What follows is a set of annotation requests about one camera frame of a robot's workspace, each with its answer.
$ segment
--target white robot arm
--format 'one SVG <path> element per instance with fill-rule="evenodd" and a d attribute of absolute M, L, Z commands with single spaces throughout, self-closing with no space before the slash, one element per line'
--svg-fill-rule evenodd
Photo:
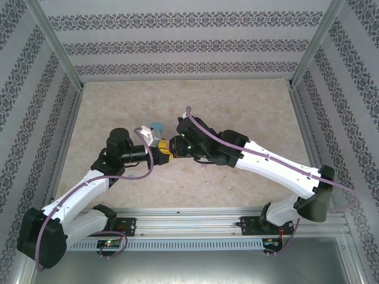
<path fill-rule="evenodd" d="M 199 118 L 195 118 L 201 126 L 223 141 L 254 150 L 269 157 L 275 157 L 292 167 L 301 169 L 313 176 L 333 179 L 334 171 L 329 167 L 321 169 L 303 166 L 271 153 L 251 141 L 246 136 L 232 130 L 221 133 L 208 128 Z M 294 192 L 294 195 L 282 201 L 266 204 L 259 219 L 259 226 L 263 230 L 267 227 L 279 228 L 286 222 L 303 217 L 311 221 L 322 222 L 326 218 L 332 187 L 316 179 L 297 173 L 270 159 L 265 159 L 246 151 L 239 151 L 212 140 L 200 131 L 188 118 L 178 118 L 177 131 L 180 135 L 173 137 L 167 143 L 160 139 L 160 134 L 146 127 L 141 133 L 153 153 L 153 163 L 162 165 L 172 158 L 191 157 L 198 163 L 213 163 L 219 166 L 230 166 L 238 169 L 255 172 L 268 179 L 280 183 Z M 135 146 L 129 138 L 129 132 L 123 128 L 116 128 L 110 133 L 107 147 L 100 152 L 98 160 L 91 166 L 86 176 L 64 196 L 41 210 L 31 208 L 24 215 L 17 243 L 17 249 L 34 259 L 36 252 L 36 234 L 39 233 L 42 223 L 57 207 L 57 204 L 70 194 L 78 185 L 92 178 L 100 176 L 121 176 L 125 172 L 125 164 L 146 161 L 150 167 L 150 157 L 144 145 Z M 90 210 L 86 215 L 75 217 L 99 194 L 110 188 L 117 179 L 99 179 L 88 183 L 73 193 L 52 215 L 41 241 L 40 263 L 45 268 L 53 267 L 64 255 L 67 247 L 95 232 L 114 228 L 107 215 L 109 208 L 100 205 Z"/>

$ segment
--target vent slot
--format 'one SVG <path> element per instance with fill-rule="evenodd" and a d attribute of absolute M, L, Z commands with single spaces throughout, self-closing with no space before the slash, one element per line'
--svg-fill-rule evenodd
<path fill-rule="evenodd" d="M 95 239 L 82 240 L 72 245 L 67 251 L 97 251 Z M 206 240 L 141 240 L 131 239 L 126 251 L 207 251 L 207 250 L 263 250 L 261 238 L 248 240 L 206 239 Z M 117 251 L 117 248 L 104 248 L 104 251 Z"/>

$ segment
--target patterned wallpaper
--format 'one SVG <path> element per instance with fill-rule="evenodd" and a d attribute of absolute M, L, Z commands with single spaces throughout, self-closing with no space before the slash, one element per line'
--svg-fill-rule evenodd
<path fill-rule="evenodd" d="M 369 283 L 379 282 L 378 15 L 375 1 L 347 1 L 297 86 L 320 161 L 361 194 L 347 216 Z"/>
<path fill-rule="evenodd" d="M 41 4 L 86 82 L 289 79 L 330 0 Z"/>
<path fill-rule="evenodd" d="M 21 221 L 46 198 L 76 90 L 32 15 L 0 3 L 0 283 L 18 256 Z"/>

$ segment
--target enclosure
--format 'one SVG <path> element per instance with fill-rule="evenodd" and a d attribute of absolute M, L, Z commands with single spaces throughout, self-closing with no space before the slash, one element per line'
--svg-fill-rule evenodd
<path fill-rule="evenodd" d="M 0 18 L 0 283 L 379 282 L 378 0 L 3 0 Z M 112 129 L 141 144 L 133 129 L 159 122 L 169 140 L 188 105 L 216 132 L 333 167 L 358 205 L 302 219 L 288 250 L 267 258 L 233 224 L 291 191 L 173 159 L 81 213 L 104 204 L 136 218 L 129 250 L 106 261 L 89 237 L 34 271 L 16 249 L 25 212 L 75 186 Z M 353 201 L 334 188 L 330 207 Z"/>

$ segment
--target beige tabletop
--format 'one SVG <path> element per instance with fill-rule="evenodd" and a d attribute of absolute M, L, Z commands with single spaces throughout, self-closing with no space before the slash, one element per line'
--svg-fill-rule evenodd
<path fill-rule="evenodd" d="M 97 159 L 109 132 L 163 124 L 162 138 L 176 133 L 177 117 L 187 105 L 216 132 L 235 130 L 262 147 L 309 165 L 284 79 L 167 80 L 89 82 L 69 146 L 57 196 L 79 182 Z M 124 175 L 147 171 L 146 163 Z M 88 206 L 113 208 L 192 208 L 263 206 L 291 194 L 287 188 L 252 172 L 209 165 L 191 159 L 155 166 L 144 180 L 119 180 Z"/>

